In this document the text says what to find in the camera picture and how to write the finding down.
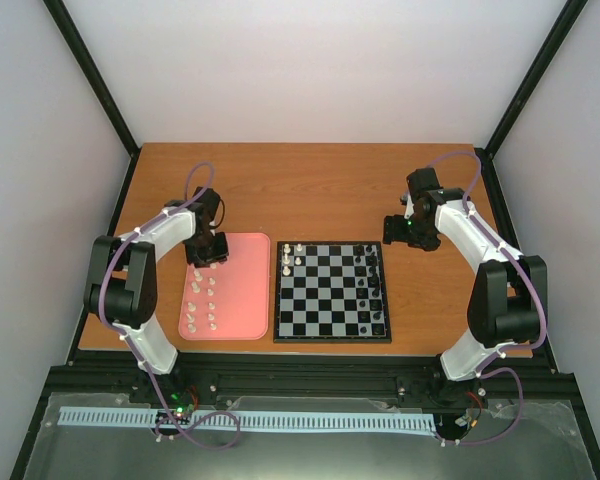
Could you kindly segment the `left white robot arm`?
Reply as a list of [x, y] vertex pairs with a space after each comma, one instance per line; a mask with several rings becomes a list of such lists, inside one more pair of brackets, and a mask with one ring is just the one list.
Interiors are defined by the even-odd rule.
[[145, 224], [100, 236], [92, 246], [85, 308], [127, 343], [141, 370], [156, 374], [152, 388], [166, 402], [186, 395], [188, 378], [174, 368], [178, 351], [156, 317], [157, 263], [179, 245], [197, 269], [225, 262], [228, 241], [217, 231], [222, 220], [216, 217], [223, 208], [218, 193], [199, 187], [191, 199], [170, 201]]

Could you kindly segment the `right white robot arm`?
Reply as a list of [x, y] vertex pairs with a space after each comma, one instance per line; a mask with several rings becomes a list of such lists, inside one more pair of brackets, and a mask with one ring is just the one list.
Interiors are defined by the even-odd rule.
[[547, 266], [507, 243], [477, 211], [469, 194], [440, 185], [432, 167], [406, 177], [402, 215], [384, 220], [383, 242], [427, 252], [446, 237], [475, 274], [467, 307], [468, 328], [440, 356], [448, 381], [479, 378], [495, 359], [514, 349], [535, 349], [547, 336]]

